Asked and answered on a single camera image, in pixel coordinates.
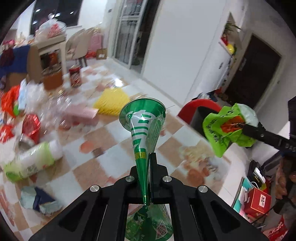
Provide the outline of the right hand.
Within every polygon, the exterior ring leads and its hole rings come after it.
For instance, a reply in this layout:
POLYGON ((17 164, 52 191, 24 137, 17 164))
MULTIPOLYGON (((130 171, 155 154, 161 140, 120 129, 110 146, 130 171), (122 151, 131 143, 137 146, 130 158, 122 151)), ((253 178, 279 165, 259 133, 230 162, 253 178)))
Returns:
POLYGON ((295 185, 295 163, 285 157, 281 157, 280 164, 275 175, 275 197, 282 200, 288 197, 295 185))

